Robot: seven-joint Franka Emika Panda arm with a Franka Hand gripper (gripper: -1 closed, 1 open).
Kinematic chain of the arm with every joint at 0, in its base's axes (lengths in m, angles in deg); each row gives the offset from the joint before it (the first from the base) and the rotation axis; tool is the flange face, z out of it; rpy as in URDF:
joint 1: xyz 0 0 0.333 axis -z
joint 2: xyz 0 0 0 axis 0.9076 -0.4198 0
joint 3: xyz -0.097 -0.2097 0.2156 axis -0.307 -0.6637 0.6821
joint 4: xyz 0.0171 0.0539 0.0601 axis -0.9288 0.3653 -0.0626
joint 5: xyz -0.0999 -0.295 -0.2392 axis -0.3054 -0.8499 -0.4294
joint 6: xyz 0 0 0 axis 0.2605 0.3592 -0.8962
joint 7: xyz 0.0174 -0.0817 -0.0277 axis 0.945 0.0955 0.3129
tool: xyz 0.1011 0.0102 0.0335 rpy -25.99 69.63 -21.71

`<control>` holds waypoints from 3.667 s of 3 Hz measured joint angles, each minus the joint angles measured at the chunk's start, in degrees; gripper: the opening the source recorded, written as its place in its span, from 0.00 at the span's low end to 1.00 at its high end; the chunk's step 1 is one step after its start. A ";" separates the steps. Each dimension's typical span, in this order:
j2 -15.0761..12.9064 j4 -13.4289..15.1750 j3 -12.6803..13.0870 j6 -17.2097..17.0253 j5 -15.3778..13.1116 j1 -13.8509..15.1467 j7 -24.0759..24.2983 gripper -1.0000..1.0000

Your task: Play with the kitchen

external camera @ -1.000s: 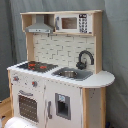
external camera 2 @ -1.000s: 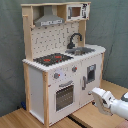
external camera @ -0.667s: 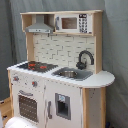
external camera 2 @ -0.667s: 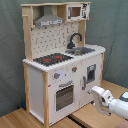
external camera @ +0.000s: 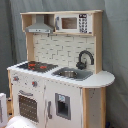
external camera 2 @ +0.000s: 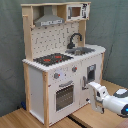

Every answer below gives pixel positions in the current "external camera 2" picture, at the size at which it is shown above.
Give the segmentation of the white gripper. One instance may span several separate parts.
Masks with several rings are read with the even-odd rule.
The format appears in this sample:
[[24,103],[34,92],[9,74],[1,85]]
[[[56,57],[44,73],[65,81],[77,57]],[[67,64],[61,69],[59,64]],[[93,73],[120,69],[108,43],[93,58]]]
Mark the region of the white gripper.
[[104,113],[103,100],[108,95],[106,87],[96,82],[90,82],[88,88],[92,109]]

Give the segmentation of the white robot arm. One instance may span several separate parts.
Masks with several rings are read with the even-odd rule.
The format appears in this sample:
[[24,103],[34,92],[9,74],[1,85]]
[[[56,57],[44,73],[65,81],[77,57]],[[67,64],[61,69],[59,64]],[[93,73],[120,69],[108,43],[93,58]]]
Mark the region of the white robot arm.
[[117,115],[128,118],[128,90],[118,89],[110,95],[105,86],[98,83],[89,83],[89,94],[92,109],[104,113],[105,109]]

